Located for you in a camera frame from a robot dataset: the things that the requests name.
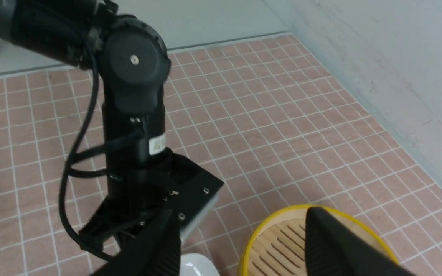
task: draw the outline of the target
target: white wall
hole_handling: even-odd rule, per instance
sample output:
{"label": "white wall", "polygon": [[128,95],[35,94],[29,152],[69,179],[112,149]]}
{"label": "white wall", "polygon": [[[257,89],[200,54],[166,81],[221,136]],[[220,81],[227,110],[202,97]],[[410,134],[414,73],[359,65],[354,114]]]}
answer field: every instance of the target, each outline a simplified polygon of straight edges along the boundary
{"label": "white wall", "polygon": [[[116,0],[119,13],[137,16],[169,49],[287,31],[260,0]],[[55,66],[56,61],[0,39],[0,73]]]}
{"label": "white wall", "polygon": [[442,186],[442,1],[266,2]]}

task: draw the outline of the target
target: screw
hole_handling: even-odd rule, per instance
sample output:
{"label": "screw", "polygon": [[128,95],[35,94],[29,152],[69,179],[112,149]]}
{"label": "screw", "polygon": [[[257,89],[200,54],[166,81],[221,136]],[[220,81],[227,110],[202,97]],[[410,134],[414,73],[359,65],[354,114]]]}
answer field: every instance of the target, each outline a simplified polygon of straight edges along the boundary
{"label": "screw", "polygon": [[138,65],[139,64],[139,58],[137,57],[137,55],[133,54],[132,56],[130,56],[130,61],[132,62],[132,64],[134,65]]}

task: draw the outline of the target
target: bamboo steamer lid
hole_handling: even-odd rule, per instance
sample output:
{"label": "bamboo steamer lid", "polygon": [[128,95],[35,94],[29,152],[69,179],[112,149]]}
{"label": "bamboo steamer lid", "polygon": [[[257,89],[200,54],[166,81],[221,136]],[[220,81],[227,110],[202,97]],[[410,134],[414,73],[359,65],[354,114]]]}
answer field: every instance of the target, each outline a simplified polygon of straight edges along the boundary
{"label": "bamboo steamer lid", "polygon": [[[305,220],[308,208],[295,205],[265,219],[252,235],[240,262],[239,276],[305,276]],[[335,209],[324,207],[339,222],[370,246],[398,263],[384,241],[362,222]]]}

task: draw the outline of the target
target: black cable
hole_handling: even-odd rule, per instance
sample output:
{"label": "black cable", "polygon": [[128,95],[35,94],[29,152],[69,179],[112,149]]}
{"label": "black cable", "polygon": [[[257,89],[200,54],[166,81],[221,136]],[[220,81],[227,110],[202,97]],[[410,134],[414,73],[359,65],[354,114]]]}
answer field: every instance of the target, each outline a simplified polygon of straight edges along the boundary
{"label": "black cable", "polygon": [[78,148],[81,144],[84,135],[86,131],[88,130],[88,127],[91,123],[91,118],[93,116],[93,111],[95,110],[96,103],[98,100],[98,87],[99,87],[99,74],[98,74],[98,64],[96,61],[96,58],[93,54],[93,49],[91,48],[90,43],[87,40],[86,34],[80,33],[75,26],[72,25],[66,18],[55,12],[54,10],[49,9],[48,7],[42,5],[39,2],[33,2],[36,7],[42,9],[43,11],[47,12],[48,14],[56,17],[63,23],[65,23],[73,32],[76,33],[77,36],[81,39],[81,41],[84,44],[84,48],[86,50],[86,53],[89,55],[89,58],[91,60],[91,67],[92,67],[92,73],[93,73],[93,84],[92,84],[92,91],[91,91],[91,99],[90,104],[88,106],[88,111],[86,113],[86,116],[84,118],[83,125],[81,126],[81,129],[79,130],[78,136],[76,137],[76,140],[71,148],[71,151],[69,152],[68,159],[66,160],[66,163],[64,164],[64,170],[63,170],[63,177],[61,178],[61,184],[59,189],[59,198],[58,198],[58,209],[59,209],[59,216],[61,219],[61,223],[63,224],[64,230],[68,233],[69,237],[75,241],[79,247],[82,250],[88,251],[91,254],[97,256],[98,258],[104,259],[106,261],[112,260],[112,256],[108,255],[100,250],[97,250],[93,248],[92,246],[89,246],[86,242],[84,242],[79,235],[76,233],[76,231],[73,229],[72,225],[70,224],[67,215],[66,215],[66,189],[67,189],[67,183],[68,178],[70,175],[70,171],[72,171],[72,165],[75,164],[75,159],[78,154]]}

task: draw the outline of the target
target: sticker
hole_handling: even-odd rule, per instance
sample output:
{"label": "sticker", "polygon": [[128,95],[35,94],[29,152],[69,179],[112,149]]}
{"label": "sticker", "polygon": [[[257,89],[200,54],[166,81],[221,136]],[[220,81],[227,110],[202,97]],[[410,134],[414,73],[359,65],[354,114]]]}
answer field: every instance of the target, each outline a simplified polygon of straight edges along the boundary
{"label": "sticker", "polygon": [[149,140],[149,155],[157,155],[165,148],[167,148],[167,135],[165,133]]}

